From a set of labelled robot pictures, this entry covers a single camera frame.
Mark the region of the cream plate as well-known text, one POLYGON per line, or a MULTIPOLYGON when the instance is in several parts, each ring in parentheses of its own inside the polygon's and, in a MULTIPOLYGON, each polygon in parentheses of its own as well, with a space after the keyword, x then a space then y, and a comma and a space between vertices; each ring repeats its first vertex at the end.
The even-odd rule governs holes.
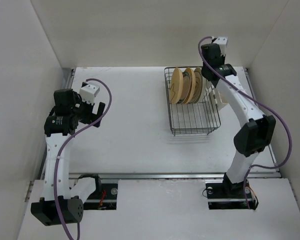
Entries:
POLYGON ((195 90, 193 97, 190 101, 191 104, 198 103, 201 99, 202 93, 206 88, 206 79, 202 75, 202 70, 200 67, 195 68, 195 90))

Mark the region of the white plate with black rings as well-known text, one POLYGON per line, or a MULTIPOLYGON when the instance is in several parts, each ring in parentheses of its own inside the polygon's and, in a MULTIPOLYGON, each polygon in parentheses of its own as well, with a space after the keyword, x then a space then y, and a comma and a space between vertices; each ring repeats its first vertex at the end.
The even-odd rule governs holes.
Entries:
POLYGON ((210 92, 210 89, 212 87, 212 83, 209 80, 205 80, 205 89, 204 89, 204 95, 203 97, 205 98, 206 95, 210 92))

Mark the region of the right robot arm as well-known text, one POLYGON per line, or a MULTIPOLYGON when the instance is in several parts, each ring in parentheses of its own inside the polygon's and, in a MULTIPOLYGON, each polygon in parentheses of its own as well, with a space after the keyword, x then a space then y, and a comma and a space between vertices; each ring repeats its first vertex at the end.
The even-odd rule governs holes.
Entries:
POLYGON ((265 115, 242 87, 231 64, 225 63, 219 44, 199 47, 203 66, 201 73, 221 93, 234 111, 240 130, 233 138, 236 149, 230 168, 224 174, 222 193, 227 197, 245 193, 245 176, 257 156, 270 144, 276 119, 265 115))

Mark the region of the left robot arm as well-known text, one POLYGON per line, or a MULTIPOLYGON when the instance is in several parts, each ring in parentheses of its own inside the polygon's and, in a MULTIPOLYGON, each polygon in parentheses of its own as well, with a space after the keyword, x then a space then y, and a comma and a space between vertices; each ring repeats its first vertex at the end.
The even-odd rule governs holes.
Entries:
POLYGON ((47 147, 44 186, 39 201, 33 202, 30 211, 45 226, 80 223, 84 203, 101 195, 102 186, 94 176, 84 176, 70 186, 69 169, 72 139, 79 123, 100 126, 106 105, 99 103, 93 113, 98 85, 87 84, 79 92, 73 89, 56 90, 54 107, 49 113, 44 133, 47 147))

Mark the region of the tan wooden plate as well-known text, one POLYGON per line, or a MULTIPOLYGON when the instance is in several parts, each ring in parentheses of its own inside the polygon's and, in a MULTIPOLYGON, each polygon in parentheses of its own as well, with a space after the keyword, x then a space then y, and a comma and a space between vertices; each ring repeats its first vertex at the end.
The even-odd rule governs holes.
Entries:
POLYGON ((183 72, 176 67, 170 80, 170 102, 176 104, 180 99, 183 91, 183 72))

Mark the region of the tan rimmed patterned plate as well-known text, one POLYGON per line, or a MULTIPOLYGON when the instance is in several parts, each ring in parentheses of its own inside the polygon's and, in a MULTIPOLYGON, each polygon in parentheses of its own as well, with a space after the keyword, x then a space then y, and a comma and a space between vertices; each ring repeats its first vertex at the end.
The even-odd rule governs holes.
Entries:
POLYGON ((196 77, 195 72, 192 68, 187 67, 182 73, 183 76, 183 86, 180 100, 178 104, 188 104, 194 97, 196 89, 196 77))

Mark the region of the white cutlery holder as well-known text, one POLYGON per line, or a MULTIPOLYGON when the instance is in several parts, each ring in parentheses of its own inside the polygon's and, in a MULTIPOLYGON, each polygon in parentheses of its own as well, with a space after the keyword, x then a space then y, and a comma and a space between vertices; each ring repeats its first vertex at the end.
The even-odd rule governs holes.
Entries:
POLYGON ((220 111, 226 105, 228 105, 228 101, 224 95, 222 95, 217 89, 214 87, 209 92, 212 109, 214 112, 220 111))

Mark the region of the aluminium front rail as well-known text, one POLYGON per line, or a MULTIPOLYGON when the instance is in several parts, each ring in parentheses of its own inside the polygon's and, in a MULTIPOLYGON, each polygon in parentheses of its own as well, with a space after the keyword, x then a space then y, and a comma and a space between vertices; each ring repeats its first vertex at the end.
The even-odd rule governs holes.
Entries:
MULTIPOLYGON (((125 180, 168 180, 168 179, 222 179, 223 172, 192 172, 192 173, 98 173, 101 179, 125 179, 125 180)), ((282 175, 279 171, 274 172, 250 172, 249 178, 254 179, 277 179, 282 175)))

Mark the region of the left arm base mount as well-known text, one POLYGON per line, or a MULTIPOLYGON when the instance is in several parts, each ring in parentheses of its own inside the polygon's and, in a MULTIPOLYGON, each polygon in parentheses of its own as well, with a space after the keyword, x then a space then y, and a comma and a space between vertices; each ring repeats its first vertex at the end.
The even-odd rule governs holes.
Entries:
POLYGON ((108 211, 117 209, 118 183, 102 183, 83 204, 84 210, 108 211))

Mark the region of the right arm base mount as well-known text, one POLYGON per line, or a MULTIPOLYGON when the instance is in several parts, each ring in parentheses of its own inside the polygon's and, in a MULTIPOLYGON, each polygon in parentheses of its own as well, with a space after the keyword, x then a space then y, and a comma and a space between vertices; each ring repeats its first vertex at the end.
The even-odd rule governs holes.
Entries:
POLYGON ((247 185, 227 192, 222 182, 207 182, 205 192, 209 210, 256 210, 259 200, 247 185))

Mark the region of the aluminium right rail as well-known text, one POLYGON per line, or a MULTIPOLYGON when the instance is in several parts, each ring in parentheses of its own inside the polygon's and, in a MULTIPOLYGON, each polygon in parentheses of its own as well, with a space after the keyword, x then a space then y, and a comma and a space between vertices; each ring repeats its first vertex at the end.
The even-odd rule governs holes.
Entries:
MULTIPOLYGON (((254 98, 254 99, 257 99, 256 98, 256 95, 255 95, 255 92, 254 92, 254 89, 253 89, 253 86, 251 84, 251 79, 250 79, 250 76, 249 76, 249 71, 246 67, 243 67, 243 70, 244 70, 244 73, 245 73, 245 76, 246 76, 246 80, 247 80, 247 84, 249 86, 249 90, 251 92, 251 96, 254 98)), ((271 155, 271 159, 272 159, 272 162, 273 162, 273 166, 274 167, 277 167, 276 168, 276 172, 279 172, 279 168, 278 168, 278 162, 276 160, 276 157, 275 157, 275 154, 273 152, 273 148, 272 148, 272 145, 270 144, 268 147, 267 147, 268 151, 269 151, 269 154, 271 155)))

